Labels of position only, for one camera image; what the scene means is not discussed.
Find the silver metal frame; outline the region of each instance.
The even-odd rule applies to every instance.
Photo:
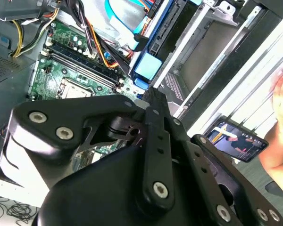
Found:
[[[201,23],[203,18],[206,16],[207,12],[211,9],[211,7],[207,3],[209,3],[211,5],[214,4],[213,0],[208,0],[208,1],[203,1],[203,2],[204,2],[204,6],[203,6],[202,10],[199,12],[199,14],[193,16],[192,20],[194,20],[194,22],[191,24],[188,32],[185,34],[185,36],[182,39],[181,43],[176,48],[175,52],[173,53],[173,55],[170,58],[170,60],[167,63],[167,65],[163,68],[163,71],[160,73],[157,81],[153,85],[154,88],[158,88],[159,87],[159,85],[161,84],[161,82],[163,81],[163,79],[165,78],[167,73],[172,68],[172,66],[175,63],[176,59],[178,58],[178,56],[180,55],[182,50],[185,48],[185,46],[188,43],[188,41],[190,40],[191,36],[196,31],[197,27],[199,26],[199,24]]]
[[[228,56],[229,50],[233,49],[234,43],[239,38],[241,32],[243,29],[247,28],[251,22],[255,19],[256,15],[259,14],[261,10],[261,7],[256,6],[253,11],[248,16],[247,20],[241,25],[237,33],[232,37],[232,39],[229,41],[229,43],[226,45],[226,47],[222,50],[222,52],[219,54],[219,56],[216,58],[216,60],[213,62],[213,64],[210,66],[210,68],[207,70],[207,72],[203,75],[201,80],[198,82],[198,84],[195,86],[195,88],[190,92],[190,94],[187,96],[187,98],[184,100],[184,102],[181,104],[181,106],[178,108],[178,110],[173,115],[174,117],[178,117],[184,110],[184,106],[189,101],[189,99],[192,97],[192,95],[195,93],[197,88],[202,88],[204,83],[212,76],[214,70],[224,61],[224,59]]]
[[[282,74],[283,20],[191,126],[187,132],[188,136],[204,133],[220,115],[224,115],[237,122],[251,120],[246,126],[255,130],[259,137],[264,137],[276,122],[272,109],[268,108],[268,100],[273,84]],[[246,111],[245,106],[253,106],[256,98],[256,105],[260,107],[251,107]],[[261,107],[269,110],[264,112],[264,115],[259,114]]]

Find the black cable bundle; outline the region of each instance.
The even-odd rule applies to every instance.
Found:
[[[116,51],[111,46],[109,46],[94,31],[94,29],[92,28],[92,25],[89,23],[89,21],[87,20],[85,16],[84,6],[81,0],[66,0],[66,4],[76,24],[79,27],[81,27],[85,32],[87,43],[88,43],[88,50],[90,51],[90,53],[94,52],[93,46],[92,46],[92,40],[94,40],[98,53],[100,54],[100,57],[102,61],[105,63],[105,65],[111,68],[114,68],[119,65],[121,69],[124,71],[124,73],[128,74],[129,73],[129,61],[123,55],[121,55],[118,51]],[[112,58],[115,60],[115,63],[111,65],[106,61],[104,55],[102,54],[103,49],[112,56]]]
[[[33,220],[34,216],[37,214],[37,207],[32,214],[32,209],[29,207],[28,204],[22,204],[19,202],[14,201],[15,204],[12,205],[10,208],[8,208],[6,214],[15,218],[18,218],[19,220],[16,221],[16,224],[21,226],[18,222],[22,221],[23,223],[28,224],[29,220]]]
[[[29,223],[28,221],[33,220],[35,215],[37,214],[37,207],[36,207],[35,212],[33,213],[32,209],[30,208],[30,205],[19,203],[19,202],[16,202],[16,201],[14,201],[15,202],[14,205],[12,205],[10,208],[7,208],[3,204],[3,202],[8,202],[8,201],[9,201],[9,199],[4,200],[4,198],[0,197],[0,207],[2,209],[2,214],[1,214],[0,218],[3,217],[3,215],[4,215],[4,208],[3,207],[6,208],[6,210],[7,210],[6,214],[8,216],[12,216],[12,217],[19,219],[19,220],[16,220],[16,224],[19,225],[19,226],[21,226],[21,224],[19,224],[19,222],[23,222],[25,224],[28,224]]]

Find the bolt head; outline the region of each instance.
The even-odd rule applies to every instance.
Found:
[[[30,121],[33,121],[35,123],[43,123],[46,122],[47,117],[45,114],[43,114],[42,112],[31,112],[28,115]]]
[[[173,119],[173,122],[176,124],[176,125],[180,125],[180,121],[178,119]]]
[[[73,138],[74,133],[70,128],[60,127],[56,130],[56,135],[62,140],[70,140]]]
[[[153,185],[153,190],[154,190],[155,194],[162,199],[165,199],[165,198],[168,197],[168,189],[161,182],[155,182],[154,185]]]

